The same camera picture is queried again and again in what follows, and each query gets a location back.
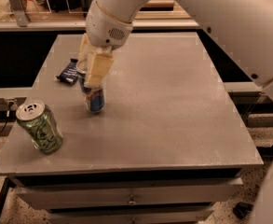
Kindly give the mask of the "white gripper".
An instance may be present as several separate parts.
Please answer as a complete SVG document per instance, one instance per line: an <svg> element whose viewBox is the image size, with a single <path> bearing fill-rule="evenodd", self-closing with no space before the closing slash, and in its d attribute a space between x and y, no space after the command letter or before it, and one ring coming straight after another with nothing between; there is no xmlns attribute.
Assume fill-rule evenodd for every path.
<svg viewBox="0 0 273 224"><path fill-rule="evenodd" d="M87 34L82 36L77 67L87 73L86 88L99 88L114 63L114 57L111 52L93 52L93 46L122 47L132 31L132 23L121 21L94 0L86 17L86 31Z"/></svg>

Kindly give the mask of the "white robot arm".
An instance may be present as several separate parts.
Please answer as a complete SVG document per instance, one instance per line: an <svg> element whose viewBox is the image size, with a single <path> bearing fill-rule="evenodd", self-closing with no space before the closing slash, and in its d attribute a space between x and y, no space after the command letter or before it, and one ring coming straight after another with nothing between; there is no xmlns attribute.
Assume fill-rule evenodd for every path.
<svg viewBox="0 0 273 224"><path fill-rule="evenodd" d="M79 53L88 68L85 85L97 88L112 52L127 41L132 23L149 0L93 0ZM198 24L212 61L239 69L273 101L273 0L174 0Z"/></svg>

